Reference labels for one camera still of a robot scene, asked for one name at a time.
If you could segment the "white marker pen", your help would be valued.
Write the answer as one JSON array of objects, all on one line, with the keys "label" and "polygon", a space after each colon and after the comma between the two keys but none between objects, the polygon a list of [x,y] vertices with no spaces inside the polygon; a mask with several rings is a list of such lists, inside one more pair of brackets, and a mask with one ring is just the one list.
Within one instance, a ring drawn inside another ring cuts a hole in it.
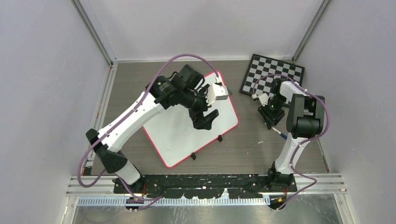
[{"label": "white marker pen", "polygon": [[271,127],[271,129],[272,129],[273,131],[275,131],[276,133],[278,133],[280,136],[283,137],[283,133],[282,133],[281,131],[279,131],[279,130],[276,129],[275,127]]}]

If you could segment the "pink-framed whiteboard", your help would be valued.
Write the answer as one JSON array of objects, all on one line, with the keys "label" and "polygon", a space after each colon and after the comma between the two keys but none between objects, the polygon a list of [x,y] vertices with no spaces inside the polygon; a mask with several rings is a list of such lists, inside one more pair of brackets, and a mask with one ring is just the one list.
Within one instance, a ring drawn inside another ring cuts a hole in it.
[{"label": "pink-framed whiteboard", "polygon": [[211,130],[193,128],[188,110],[181,105],[171,106],[142,127],[165,167],[176,166],[238,125],[239,118],[230,96],[214,102],[209,112],[214,110],[218,110],[219,116]]}]

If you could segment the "blue marker cap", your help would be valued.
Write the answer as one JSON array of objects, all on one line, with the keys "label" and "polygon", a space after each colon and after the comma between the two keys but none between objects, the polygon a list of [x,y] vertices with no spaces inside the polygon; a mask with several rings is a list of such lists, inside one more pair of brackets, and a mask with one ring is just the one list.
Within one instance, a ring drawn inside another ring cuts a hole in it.
[{"label": "blue marker cap", "polygon": [[287,135],[286,135],[286,134],[280,133],[280,136],[281,136],[282,138],[284,138],[285,140],[287,139]]}]

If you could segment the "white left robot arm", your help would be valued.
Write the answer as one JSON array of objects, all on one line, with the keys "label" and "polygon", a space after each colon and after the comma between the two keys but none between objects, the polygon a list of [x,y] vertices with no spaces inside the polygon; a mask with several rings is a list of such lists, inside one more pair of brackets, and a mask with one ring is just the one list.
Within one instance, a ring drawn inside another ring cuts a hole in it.
[{"label": "white left robot arm", "polygon": [[204,81],[204,76],[188,64],[170,77],[157,76],[116,120],[100,130],[89,129],[86,138],[105,171],[116,174],[130,192],[140,192],[143,187],[141,173],[121,148],[137,130],[172,106],[188,109],[193,128],[210,130],[219,112],[214,110],[207,115],[204,112],[215,101],[227,99],[228,91],[219,76],[213,84]]}]

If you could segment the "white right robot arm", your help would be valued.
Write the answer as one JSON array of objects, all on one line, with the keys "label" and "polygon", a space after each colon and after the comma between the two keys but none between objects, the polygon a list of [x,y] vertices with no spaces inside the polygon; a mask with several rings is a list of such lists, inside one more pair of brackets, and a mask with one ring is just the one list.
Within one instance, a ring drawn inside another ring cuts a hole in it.
[{"label": "white right robot arm", "polygon": [[302,151],[312,138],[321,134],[324,127],[325,108],[323,96],[310,96],[297,83],[276,78],[271,83],[272,97],[259,95],[258,112],[268,129],[286,118],[287,137],[279,157],[268,170],[267,187],[280,191],[294,181],[294,168]]}]

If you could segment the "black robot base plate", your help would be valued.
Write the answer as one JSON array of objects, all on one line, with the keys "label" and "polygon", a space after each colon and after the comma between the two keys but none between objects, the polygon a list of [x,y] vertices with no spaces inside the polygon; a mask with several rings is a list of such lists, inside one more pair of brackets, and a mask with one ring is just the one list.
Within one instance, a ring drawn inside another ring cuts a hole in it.
[{"label": "black robot base plate", "polygon": [[128,188],[136,195],[166,199],[218,199],[225,194],[230,199],[258,198],[260,193],[297,191],[295,180],[281,185],[267,174],[143,175]]}]

